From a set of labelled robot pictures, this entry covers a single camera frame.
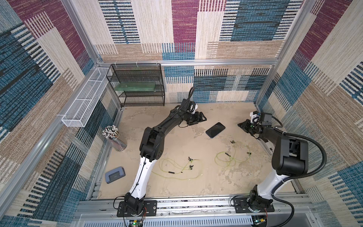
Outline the green wired earphones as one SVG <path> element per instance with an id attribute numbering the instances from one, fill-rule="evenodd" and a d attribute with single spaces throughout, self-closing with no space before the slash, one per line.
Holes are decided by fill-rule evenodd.
<path id="1" fill-rule="evenodd" d="M 160 159 L 157 170 L 152 171 L 155 176 L 163 179 L 189 181 L 198 179 L 203 174 L 203 161 L 188 157 L 188 161 L 179 164 L 174 159 Z"/>
<path id="2" fill-rule="evenodd" d="M 222 151 L 215 155 L 214 162 L 223 168 L 234 167 L 242 163 L 246 163 L 252 156 L 251 148 L 249 144 L 244 142 L 230 141 L 231 150 Z M 238 157 L 239 151 L 243 149 L 246 150 L 246 158 L 241 159 Z"/>

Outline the blue-edged smartphone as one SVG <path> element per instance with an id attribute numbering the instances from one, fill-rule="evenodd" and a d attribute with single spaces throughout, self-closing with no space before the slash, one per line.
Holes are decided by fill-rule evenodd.
<path id="1" fill-rule="evenodd" d="M 220 122 L 216 123 L 214 126 L 206 131 L 206 134 L 212 139 L 221 133 L 226 127 Z"/>

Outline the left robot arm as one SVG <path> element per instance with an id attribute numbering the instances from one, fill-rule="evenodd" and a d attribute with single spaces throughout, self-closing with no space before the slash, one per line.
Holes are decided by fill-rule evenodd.
<path id="1" fill-rule="evenodd" d="M 204 122 L 207 118 L 197 111 L 198 105 L 189 98 L 172 109 L 169 115 L 157 126 L 147 127 L 140 144 L 140 165 L 131 189 L 124 196 L 124 207 L 132 214 L 144 210 L 147 183 L 152 169 L 164 152 L 164 141 L 167 134 L 183 121 L 188 126 Z"/>

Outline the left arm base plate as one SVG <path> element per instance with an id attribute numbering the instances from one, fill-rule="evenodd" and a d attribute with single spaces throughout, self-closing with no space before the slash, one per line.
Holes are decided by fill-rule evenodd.
<path id="1" fill-rule="evenodd" d="M 121 201 L 117 209 L 116 216 L 119 218 L 126 217 L 153 217 L 157 214 L 157 200 L 142 201 L 138 205 L 128 205 Z"/>

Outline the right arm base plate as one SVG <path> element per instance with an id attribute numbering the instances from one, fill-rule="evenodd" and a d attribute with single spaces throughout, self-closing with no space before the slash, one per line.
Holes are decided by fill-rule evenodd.
<path id="1" fill-rule="evenodd" d="M 253 198 L 237 196 L 232 199 L 231 205 L 235 208 L 236 213 L 259 213 L 274 212 L 273 200 L 260 197 Z"/>

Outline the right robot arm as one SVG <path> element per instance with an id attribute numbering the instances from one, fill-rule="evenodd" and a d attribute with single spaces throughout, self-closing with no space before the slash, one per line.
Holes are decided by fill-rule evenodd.
<path id="1" fill-rule="evenodd" d="M 272 155 L 273 171 L 260 184 L 250 191 L 247 199 L 251 212 L 267 210 L 273 202 L 272 196 L 288 182 L 291 176 L 301 176 L 308 172 L 308 142 L 288 136 L 285 132 L 278 132 L 272 126 L 272 114 L 250 113 L 250 119 L 238 126 L 252 137 L 274 145 Z"/>

